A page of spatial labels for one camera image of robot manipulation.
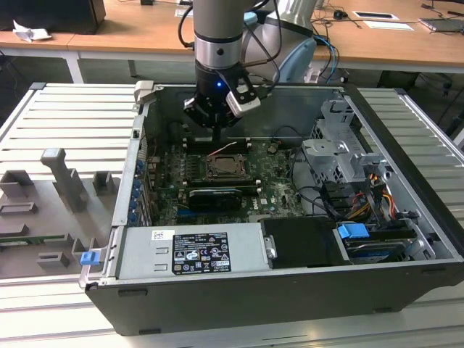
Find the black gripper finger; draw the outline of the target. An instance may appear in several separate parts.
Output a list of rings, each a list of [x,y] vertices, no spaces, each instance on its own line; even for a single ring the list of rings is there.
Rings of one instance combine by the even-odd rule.
[[[233,127],[240,121],[240,117],[235,116],[235,114],[230,109],[224,109],[217,113],[217,141],[221,139],[221,132],[224,128]]]
[[[212,141],[218,141],[218,118],[212,106],[203,99],[192,97],[183,101],[184,113],[202,128],[212,131]]]

